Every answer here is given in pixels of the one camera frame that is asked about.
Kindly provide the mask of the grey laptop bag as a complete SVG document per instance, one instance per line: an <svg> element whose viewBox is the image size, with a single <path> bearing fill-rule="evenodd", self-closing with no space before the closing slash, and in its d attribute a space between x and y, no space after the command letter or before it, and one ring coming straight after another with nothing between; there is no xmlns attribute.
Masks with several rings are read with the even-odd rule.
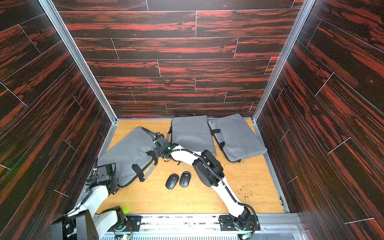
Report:
<svg viewBox="0 0 384 240"><path fill-rule="evenodd" d="M239 114L208 120L212 136L231 163L263 155L267 148Z"/></svg>
<svg viewBox="0 0 384 240"><path fill-rule="evenodd" d="M125 188L135 179L141 182L151 174L161 156L155 144L157 135L143 127L132 130L98 160L99 165L115 164L118 185Z"/></svg>
<svg viewBox="0 0 384 240"><path fill-rule="evenodd" d="M208 150L216 156L208 116L173 118L166 139L194 152Z"/></svg>

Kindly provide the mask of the black computer mouse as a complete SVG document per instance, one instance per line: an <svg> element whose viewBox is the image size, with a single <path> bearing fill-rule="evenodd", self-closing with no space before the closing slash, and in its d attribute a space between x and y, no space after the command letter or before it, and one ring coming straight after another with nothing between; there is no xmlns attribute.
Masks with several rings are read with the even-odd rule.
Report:
<svg viewBox="0 0 384 240"><path fill-rule="evenodd" d="M166 181L166 188L172 190L179 182L179 176L177 174L171 174Z"/></svg>
<svg viewBox="0 0 384 240"><path fill-rule="evenodd" d="M180 186L183 188L186 188L189 186L191 180L191 173L190 172L183 172L180 176Z"/></svg>

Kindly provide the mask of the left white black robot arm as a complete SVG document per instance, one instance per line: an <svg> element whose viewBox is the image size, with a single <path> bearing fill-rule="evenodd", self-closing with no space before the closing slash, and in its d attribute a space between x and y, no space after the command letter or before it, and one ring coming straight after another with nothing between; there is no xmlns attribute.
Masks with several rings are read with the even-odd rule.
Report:
<svg viewBox="0 0 384 240"><path fill-rule="evenodd" d="M119 189L116 164L98 166L85 197L74 209L51 223L53 240L99 240L109 230L124 231L127 219L121 207L113 207L100 213L97 209L104 200Z"/></svg>

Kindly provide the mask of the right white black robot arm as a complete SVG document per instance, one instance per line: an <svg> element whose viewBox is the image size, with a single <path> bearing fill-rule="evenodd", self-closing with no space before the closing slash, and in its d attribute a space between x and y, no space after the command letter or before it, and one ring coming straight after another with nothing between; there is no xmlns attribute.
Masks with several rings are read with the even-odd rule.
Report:
<svg viewBox="0 0 384 240"><path fill-rule="evenodd" d="M154 134L152 138L163 158L191 165L201 182L219 195L237 230L244 231L248 225L253 226L254 231L261 229L256 212L236 197L228 184L221 163L210 151L194 152L178 144L171 144L160 133Z"/></svg>

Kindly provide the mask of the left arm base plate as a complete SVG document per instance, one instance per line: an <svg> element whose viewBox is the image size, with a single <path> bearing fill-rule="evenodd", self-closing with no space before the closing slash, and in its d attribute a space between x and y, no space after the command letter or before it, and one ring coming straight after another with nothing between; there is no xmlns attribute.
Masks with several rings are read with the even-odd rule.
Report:
<svg viewBox="0 0 384 240"><path fill-rule="evenodd" d="M140 215L125 215L125 221L120 221L108 229L107 232L123 233L123 232L138 232L141 227L142 216Z"/></svg>

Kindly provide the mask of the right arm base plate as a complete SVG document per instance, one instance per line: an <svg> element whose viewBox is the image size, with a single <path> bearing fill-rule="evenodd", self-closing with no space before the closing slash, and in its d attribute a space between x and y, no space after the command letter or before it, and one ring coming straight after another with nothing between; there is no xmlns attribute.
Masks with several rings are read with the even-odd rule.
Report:
<svg viewBox="0 0 384 240"><path fill-rule="evenodd" d="M247 220L235 218L232 215L220 215L219 218L221 231L260 231L258 217L251 214Z"/></svg>

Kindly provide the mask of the aluminium front rail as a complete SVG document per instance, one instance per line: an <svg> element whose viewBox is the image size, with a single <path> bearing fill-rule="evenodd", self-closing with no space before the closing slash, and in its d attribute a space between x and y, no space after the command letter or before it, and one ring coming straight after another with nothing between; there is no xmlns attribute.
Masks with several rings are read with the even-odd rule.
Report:
<svg viewBox="0 0 384 240"><path fill-rule="evenodd" d="M296 214L259 214L260 231L221 231L224 214L143 214L138 232L105 233L99 240L308 240Z"/></svg>

